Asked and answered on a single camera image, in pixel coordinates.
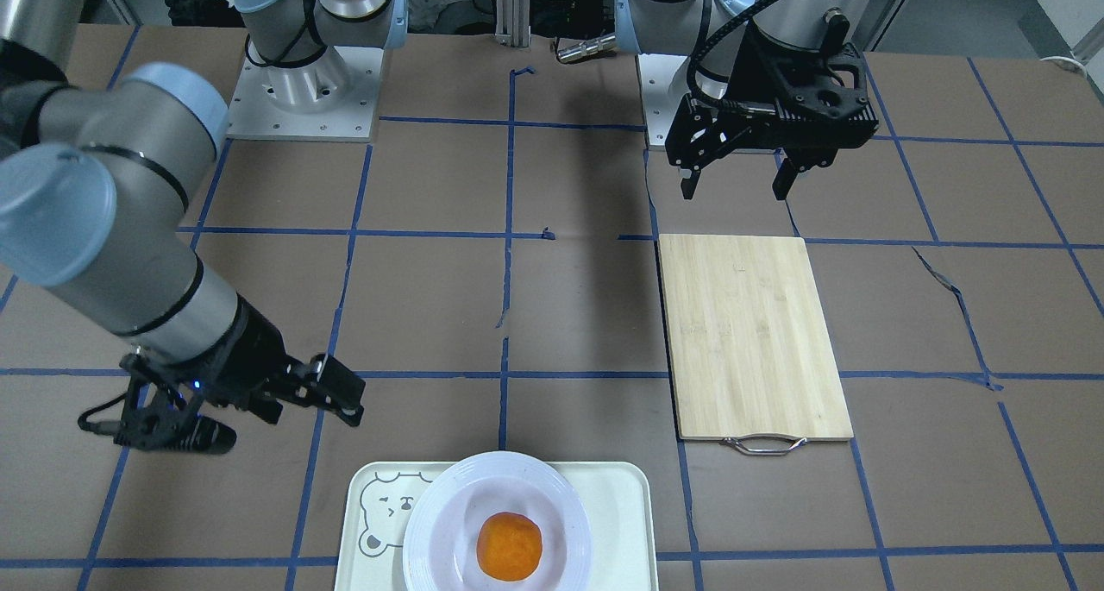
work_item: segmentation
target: cutting board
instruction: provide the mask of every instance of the cutting board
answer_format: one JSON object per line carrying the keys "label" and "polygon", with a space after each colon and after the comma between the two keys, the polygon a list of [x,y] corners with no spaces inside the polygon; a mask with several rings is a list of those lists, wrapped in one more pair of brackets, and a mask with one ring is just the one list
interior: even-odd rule
{"label": "cutting board", "polygon": [[800,238],[660,234],[684,439],[852,437]]}

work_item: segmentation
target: white mounting plate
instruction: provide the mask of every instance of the white mounting plate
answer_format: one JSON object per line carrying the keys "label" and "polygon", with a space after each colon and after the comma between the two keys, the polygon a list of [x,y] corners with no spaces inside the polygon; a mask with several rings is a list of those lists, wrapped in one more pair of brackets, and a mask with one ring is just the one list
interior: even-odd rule
{"label": "white mounting plate", "polygon": [[[636,57],[636,72],[640,76],[640,101],[644,105],[644,120],[648,127],[648,149],[662,149],[667,131],[670,131],[679,101],[687,93],[686,81],[675,81],[675,73],[686,63],[686,56],[670,56],[667,53],[640,53]],[[681,91],[672,92],[671,84]]]}
{"label": "white mounting plate", "polygon": [[353,87],[330,110],[295,114],[268,98],[264,68],[245,61],[234,99],[230,103],[226,136],[245,140],[325,140],[368,143],[375,130],[383,51],[375,48],[337,48],[350,68]]}

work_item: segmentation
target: cartoon bear face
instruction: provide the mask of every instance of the cartoon bear face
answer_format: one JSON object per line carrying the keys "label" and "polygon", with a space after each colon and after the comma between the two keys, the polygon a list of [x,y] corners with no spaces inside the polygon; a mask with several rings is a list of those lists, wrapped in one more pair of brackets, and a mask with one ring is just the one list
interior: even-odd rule
{"label": "cartoon bear face", "polygon": [[358,545],[362,555],[375,558],[388,548],[402,547],[406,521],[414,508],[413,495],[422,494],[431,482],[422,473],[395,473],[394,476],[375,473],[360,492],[364,531]]}

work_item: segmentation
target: orange object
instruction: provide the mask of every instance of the orange object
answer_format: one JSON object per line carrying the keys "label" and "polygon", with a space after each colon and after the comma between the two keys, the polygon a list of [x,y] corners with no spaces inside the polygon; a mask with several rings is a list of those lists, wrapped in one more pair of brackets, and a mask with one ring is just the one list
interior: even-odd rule
{"label": "orange object", "polygon": [[513,582],[528,578],[541,562],[541,529],[526,516],[502,511],[487,518],[476,541],[484,573]]}

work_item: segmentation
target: orange fruit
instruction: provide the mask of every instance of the orange fruit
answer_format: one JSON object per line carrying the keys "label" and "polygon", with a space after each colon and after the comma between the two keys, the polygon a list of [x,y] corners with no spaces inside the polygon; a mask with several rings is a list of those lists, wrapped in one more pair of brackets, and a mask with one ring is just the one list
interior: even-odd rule
{"label": "orange fruit", "polygon": [[528,578],[541,561],[541,529],[526,516],[495,514],[479,529],[476,558],[491,578],[507,582]]}

